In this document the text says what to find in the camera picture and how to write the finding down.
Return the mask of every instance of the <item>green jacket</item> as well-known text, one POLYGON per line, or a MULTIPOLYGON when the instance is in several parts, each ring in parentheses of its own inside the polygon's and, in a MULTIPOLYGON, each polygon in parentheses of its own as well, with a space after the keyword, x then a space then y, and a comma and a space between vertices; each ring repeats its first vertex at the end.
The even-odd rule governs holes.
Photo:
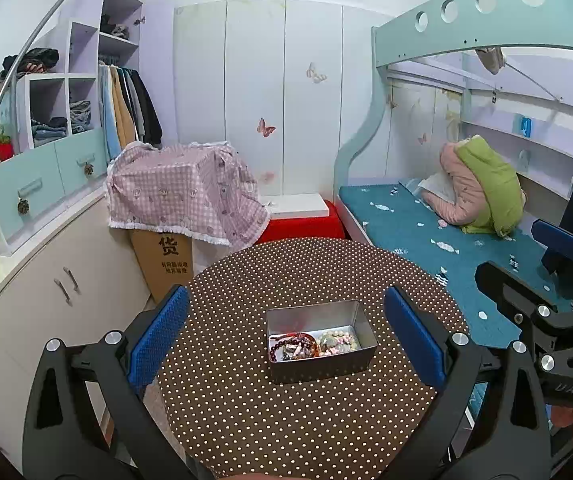
POLYGON ((487 202, 475 222, 462 227, 462 231, 507 236, 518 225, 523 213, 522 190, 516 171, 480 136, 457 147, 455 153, 478 179, 487 202))

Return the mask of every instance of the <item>blue gripper pad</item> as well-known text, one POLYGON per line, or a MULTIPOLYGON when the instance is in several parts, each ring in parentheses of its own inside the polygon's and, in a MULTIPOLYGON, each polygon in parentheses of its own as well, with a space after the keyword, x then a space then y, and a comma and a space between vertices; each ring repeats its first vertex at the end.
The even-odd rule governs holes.
POLYGON ((127 379, 136 393, 153 382, 169 348, 184 326, 188 304, 188 290, 179 286, 135 345, 127 379))
POLYGON ((536 220, 531 226, 534 239, 573 261, 573 234, 549 222, 536 220))
POLYGON ((411 306, 393 287, 385 292, 385 316, 420 381, 441 390, 447 379, 442 350, 411 306))

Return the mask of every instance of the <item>teal drawer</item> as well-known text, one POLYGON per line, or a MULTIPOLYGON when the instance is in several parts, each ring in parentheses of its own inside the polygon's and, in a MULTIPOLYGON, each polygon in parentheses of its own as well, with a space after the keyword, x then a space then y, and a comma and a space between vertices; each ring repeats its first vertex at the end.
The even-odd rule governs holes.
POLYGON ((63 196, 53 142, 4 161, 0 164, 2 234, 8 240, 63 196), (20 198, 28 201, 28 212, 23 215, 18 211, 20 198))
POLYGON ((106 172, 106 141, 101 128, 56 140, 54 145, 66 194, 106 172), (84 168, 91 171, 91 166, 92 173, 84 173, 84 168))

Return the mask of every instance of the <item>polka dot tablecloth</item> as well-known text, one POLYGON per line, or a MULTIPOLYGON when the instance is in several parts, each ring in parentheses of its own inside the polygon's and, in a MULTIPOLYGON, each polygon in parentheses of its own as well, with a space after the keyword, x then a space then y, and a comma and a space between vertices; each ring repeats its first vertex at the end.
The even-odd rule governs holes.
POLYGON ((400 283, 448 330, 467 332, 455 301, 420 267, 349 240, 260 244, 188 286, 191 311, 158 381, 174 435, 217 477, 377 478, 435 395, 416 377, 383 312, 400 283), (361 301, 379 347, 369 368, 299 384, 268 378, 265 311, 361 301))

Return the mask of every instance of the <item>teal bed sheet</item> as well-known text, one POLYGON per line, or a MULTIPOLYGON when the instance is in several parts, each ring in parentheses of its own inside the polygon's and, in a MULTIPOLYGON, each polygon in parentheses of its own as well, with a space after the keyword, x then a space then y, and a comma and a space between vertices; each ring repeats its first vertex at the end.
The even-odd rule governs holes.
MULTIPOLYGON (((376 247, 407 258, 446 288, 465 316, 471 338, 480 345, 506 348, 520 334, 475 285, 475 269, 481 263, 495 262, 556 304, 560 312, 571 310, 540 263, 545 249, 519 229, 500 238, 464 234, 451 225, 442 228, 433 210, 402 184, 345 186, 340 188, 340 199, 376 247)), ((484 389, 477 385, 471 396, 473 416, 484 389)))

